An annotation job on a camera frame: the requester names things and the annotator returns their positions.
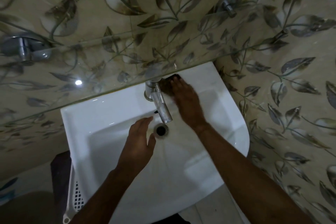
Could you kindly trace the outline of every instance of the white sink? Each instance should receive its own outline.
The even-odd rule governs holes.
[[[209,62],[180,71],[199,94],[206,119],[244,156],[249,149],[245,121]],[[87,201],[117,164],[130,126],[154,116],[148,136],[161,123],[153,102],[144,98],[145,84],[135,85],[61,109],[71,159],[82,197]],[[182,121],[165,95],[173,121],[157,139],[153,157],[125,192],[110,223],[148,224],[193,204],[223,184],[207,151]]]

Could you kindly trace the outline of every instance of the chrome faucet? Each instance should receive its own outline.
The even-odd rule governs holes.
[[[145,88],[145,98],[148,101],[153,101],[156,109],[160,115],[160,118],[163,123],[168,123],[173,120],[168,110],[168,107],[163,99],[163,95],[159,86],[159,81],[161,77],[153,78],[147,81]]]

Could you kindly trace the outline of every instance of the sink basin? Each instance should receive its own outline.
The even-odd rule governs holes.
[[[244,156],[249,149],[245,121],[213,63],[180,71],[199,94],[207,121]],[[128,130],[136,120],[154,116],[148,137],[162,121],[135,85],[61,109],[71,159],[87,201],[117,164]],[[223,184],[196,134],[165,95],[173,121],[157,138],[153,157],[125,192],[110,223],[147,224],[177,213]]]

